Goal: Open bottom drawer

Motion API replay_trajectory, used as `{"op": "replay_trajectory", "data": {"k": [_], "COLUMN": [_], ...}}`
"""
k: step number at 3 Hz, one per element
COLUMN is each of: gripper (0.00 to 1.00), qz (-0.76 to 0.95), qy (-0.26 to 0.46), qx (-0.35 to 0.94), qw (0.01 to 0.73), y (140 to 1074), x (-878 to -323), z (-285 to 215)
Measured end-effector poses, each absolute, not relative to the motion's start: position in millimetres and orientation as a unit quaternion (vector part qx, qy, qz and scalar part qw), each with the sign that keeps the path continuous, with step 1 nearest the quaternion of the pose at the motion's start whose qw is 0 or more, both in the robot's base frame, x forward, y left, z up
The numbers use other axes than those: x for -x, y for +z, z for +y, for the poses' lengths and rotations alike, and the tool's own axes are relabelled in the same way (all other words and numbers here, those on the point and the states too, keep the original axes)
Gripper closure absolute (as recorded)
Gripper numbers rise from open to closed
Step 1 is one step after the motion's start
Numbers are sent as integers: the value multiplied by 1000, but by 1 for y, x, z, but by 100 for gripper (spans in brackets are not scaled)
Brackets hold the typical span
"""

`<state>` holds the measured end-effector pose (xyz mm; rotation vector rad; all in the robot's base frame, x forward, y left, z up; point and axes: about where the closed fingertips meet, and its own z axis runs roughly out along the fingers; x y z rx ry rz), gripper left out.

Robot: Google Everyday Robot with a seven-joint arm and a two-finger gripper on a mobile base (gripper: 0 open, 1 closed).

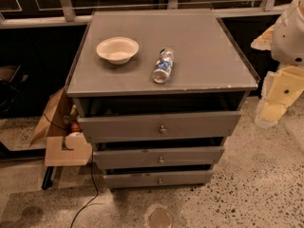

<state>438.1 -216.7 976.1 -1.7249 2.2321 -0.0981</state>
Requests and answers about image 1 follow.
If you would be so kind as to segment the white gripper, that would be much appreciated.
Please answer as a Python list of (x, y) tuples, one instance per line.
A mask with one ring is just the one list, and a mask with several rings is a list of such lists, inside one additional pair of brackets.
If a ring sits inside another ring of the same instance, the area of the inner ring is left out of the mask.
[[(268, 27), (251, 43), (251, 48), (270, 50), (273, 31), (274, 26)], [(262, 128), (276, 125), (303, 92), (303, 66), (282, 65), (277, 72), (269, 71), (263, 82), (255, 123)]]

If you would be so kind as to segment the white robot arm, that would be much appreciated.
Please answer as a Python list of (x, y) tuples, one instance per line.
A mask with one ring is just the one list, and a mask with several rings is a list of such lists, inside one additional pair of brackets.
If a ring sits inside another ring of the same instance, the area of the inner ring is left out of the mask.
[(275, 23), (259, 35), (251, 48), (270, 50), (279, 62), (276, 72), (264, 78), (255, 123), (276, 125), (304, 92), (304, 0), (293, 0)]

